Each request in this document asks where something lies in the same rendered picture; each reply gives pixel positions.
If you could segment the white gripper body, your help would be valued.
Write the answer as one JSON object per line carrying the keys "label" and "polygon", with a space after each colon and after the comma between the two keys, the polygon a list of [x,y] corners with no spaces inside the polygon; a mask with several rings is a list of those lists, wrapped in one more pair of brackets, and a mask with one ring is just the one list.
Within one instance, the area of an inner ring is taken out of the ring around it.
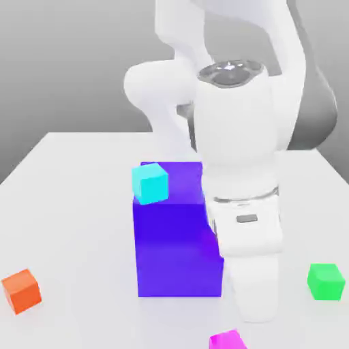
{"label": "white gripper body", "polygon": [[278,255],[225,258],[224,267],[243,321],[262,323],[274,319],[279,301]]}

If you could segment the small magenta cube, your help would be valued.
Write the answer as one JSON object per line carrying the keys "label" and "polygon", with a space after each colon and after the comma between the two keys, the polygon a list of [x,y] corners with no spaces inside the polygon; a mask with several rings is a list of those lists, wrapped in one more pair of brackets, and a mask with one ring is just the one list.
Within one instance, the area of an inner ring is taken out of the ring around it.
{"label": "small magenta cube", "polygon": [[234,329],[209,338],[209,349],[247,349],[239,332]]}

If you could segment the small green cube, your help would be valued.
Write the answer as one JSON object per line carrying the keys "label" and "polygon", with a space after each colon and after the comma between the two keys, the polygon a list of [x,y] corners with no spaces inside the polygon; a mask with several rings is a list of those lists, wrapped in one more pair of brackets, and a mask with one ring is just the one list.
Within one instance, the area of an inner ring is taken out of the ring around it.
{"label": "small green cube", "polygon": [[346,280],[335,263],[311,263],[307,285],[315,300],[340,301]]}

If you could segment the small cyan cube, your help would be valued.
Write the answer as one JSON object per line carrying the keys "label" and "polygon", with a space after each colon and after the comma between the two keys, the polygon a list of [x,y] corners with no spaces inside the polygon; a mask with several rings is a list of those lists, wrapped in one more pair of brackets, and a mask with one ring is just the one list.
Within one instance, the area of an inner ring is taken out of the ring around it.
{"label": "small cyan cube", "polygon": [[132,169],[132,191],[141,205],[168,199],[168,173],[158,164],[145,164]]}

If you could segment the small orange cube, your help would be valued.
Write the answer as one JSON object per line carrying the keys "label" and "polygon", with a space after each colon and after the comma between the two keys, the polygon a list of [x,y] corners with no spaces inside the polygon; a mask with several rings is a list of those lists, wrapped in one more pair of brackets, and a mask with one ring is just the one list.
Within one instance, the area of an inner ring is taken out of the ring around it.
{"label": "small orange cube", "polygon": [[1,284],[16,315],[42,302],[39,284],[28,269],[2,279]]}

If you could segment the large blue box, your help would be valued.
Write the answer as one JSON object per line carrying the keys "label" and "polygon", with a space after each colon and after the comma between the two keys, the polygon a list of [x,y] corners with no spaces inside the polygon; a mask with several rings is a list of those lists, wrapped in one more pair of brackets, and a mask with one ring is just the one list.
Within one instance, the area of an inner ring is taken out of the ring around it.
{"label": "large blue box", "polygon": [[224,260],[211,230],[200,162],[161,162],[169,196],[142,205],[133,199],[140,297],[220,297]]}

